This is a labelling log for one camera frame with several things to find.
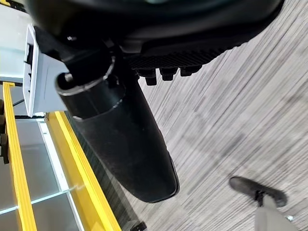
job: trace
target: gray pant leg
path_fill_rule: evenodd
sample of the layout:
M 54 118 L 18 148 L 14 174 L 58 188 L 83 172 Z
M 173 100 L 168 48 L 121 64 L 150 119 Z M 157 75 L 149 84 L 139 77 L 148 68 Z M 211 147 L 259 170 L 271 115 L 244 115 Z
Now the gray pant leg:
M 275 201 L 268 195 L 263 198 L 263 207 L 256 212 L 255 231 L 298 231 L 276 208 Z

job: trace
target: yellow metal frame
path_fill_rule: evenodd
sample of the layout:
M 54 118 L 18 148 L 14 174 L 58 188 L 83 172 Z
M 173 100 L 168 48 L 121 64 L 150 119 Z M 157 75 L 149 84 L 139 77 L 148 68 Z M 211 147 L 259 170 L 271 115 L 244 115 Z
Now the yellow metal frame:
M 0 3 L 5 6 L 11 6 L 11 4 L 7 2 L 6 0 L 0 0 Z
M 9 160 L 13 173 L 13 183 L 22 229 L 24 231 L 36 231 L 37 227 L 34 220 L 28 184 L 26 181 L 26 173 L 19 145 L 11 97 L 10 88 L 14 86 L 14 83 L 3 83 L 4 114 L 6 121 L 6 132 L 9 139 Z
M 49 113 L 47 126 L 87 231 L 120 231 L 93 170 L 64 112 Z

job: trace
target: black shoe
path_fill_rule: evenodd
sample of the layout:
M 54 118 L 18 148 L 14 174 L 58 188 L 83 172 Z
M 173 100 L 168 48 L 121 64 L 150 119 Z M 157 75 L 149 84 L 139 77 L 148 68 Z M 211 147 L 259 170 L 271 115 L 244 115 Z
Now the black shoe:
M 271 196 L 277 207 L 283 207 L 287 204 L 287 196 L 283 191 L 266 187 L 253 180 L 244 177 L 232 177 L 229 180 L 231 188 L 234 190 L 250 196 L 253 200 L 257 200 L 259 193 L 264 193 Z

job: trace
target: black cable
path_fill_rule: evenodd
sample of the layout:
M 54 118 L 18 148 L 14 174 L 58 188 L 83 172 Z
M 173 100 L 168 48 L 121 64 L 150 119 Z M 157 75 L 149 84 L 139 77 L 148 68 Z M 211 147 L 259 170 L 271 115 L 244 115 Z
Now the black cable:
M 18 105 L 18 104 L 20 104 L 20 103 L 22 103 L 22 102 L 24 102 L 25 101 L 25 99 L 22 99 L 22 100 L 20 100 L 20 101 L 18 101 L 18 102 L 16 102 L 16 103 L 13 103 L 13 107 L 15 107 L 16 105 Z
M 25 115 L 15 115 L 15 119 L 44 119 L 45 116 L 39 116 L 39 115 L 34 115 L 32 117 L 29 117 L 29 116 L 25 116 Z

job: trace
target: gray carpet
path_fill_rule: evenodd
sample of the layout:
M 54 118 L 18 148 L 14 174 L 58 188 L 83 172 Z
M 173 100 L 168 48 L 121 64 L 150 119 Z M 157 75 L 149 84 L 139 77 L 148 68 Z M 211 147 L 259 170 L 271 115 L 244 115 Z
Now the gray carpet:
M 285 190 L 281 211 L 308 231 L 307 31 L 308 1 L 287 0 L 266 31 L 192 77 L 159 78 L 155 87 L 140 80 L 181 190 L 157 204 L 118 196 L 88 154 L 121 226 L 139 217 L 150 231 L 251 231 L 255 203 L 228 186 L 240 175 Z

